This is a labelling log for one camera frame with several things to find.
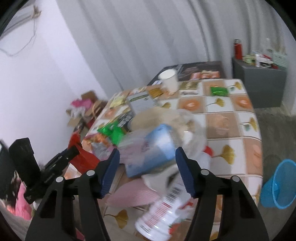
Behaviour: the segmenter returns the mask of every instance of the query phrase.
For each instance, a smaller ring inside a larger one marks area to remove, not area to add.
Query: silver screw
[[[232,177],[232,180],[235,181],[235,182],[239,182],[240,181],[240,178],[238,176],[233,176]]]
[[[57,177],[57,178],[56,178],[56,182],[57,182],[57,183],[60,183],[60,182],[63,181],[63,180],[64,180],[63,177]]]
[[[89,170],[89,171],[87,171],[86,174],[87,174],[88,176],[92,176],[92,175],[95,174],[95,172],[94,172],[94,170]]]
[[[201,173],[202,175],[204,175],[204,176],[207,176],[207,175],[209,174],[209,171],[208,171],[207,169],[202,169],[202,170],[200,171],[200,173]]]

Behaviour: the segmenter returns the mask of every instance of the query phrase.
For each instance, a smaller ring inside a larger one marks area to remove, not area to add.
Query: white paper cup
[[[175,69],[168,69],[162,72],[158,78],[170,93],[175,93],[179,90],[178,76]]]

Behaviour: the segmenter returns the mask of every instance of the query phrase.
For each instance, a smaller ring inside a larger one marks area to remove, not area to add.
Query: checkered tablecloth
[[[157,98],[157,102],[160,106],[167,103],[171,109],[187,109],[194,114],[194,119],[205,129],[207,144],[213,150],[210,171],[225,178],[230,178],[233,175],[239,176],[258,205],[263,174],[261,135],[254,109],[243,83],[238,79],[191,81],[198,82],[196,93],[182,94],[179,91],[170,96],[164,92]],[[228,97],[212,96],[211,86],[226,87],[230,94]],[[161,88],[161,86],[147,86],[146,90],[153,88]],[[110,109],[111,100],[93,124],[89,134],[96,133],[98,126],[107,124],[128,107],[123,105]],[[120,166],[110,194],[130,180],[125,174],[124,166]],[[105,204],[107,198],[108,195],[99,201],[104,220],[107,219],[108,222],[118,225],[118,228],[145,239],[136,231],[134,223],[148,210],[149,206],[125,209],[107,207]],[[218,196],[212,239],[219,231],[221,210],[222,196]],[[127,220],[124,227],[119,225],[119,220],[122,218]],[[190,223],[190,218],[184,221],[173,234],[171,240],[183,241]]]

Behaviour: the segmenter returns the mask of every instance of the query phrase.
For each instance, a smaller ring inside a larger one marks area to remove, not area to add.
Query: curtain
[[[234,39],[243,54],[279,50],[280,26],[264,0],[80,0],[122,89],[146,85],[163,67],[222,61],[232,77]]]

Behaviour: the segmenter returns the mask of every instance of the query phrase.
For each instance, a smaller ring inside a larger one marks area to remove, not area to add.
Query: green wrapper
[[[211,92],[215,96],[227,96],[229,94],[228,90],[223,87],[211,87]]]
[[[98,129],[98,132],[105,136],[108,136],[114,145],[118,145],[124,136],[124,132],[120,127],[118,127],[119,122],[116,120],[114,122],[108,123],[102,128]]]

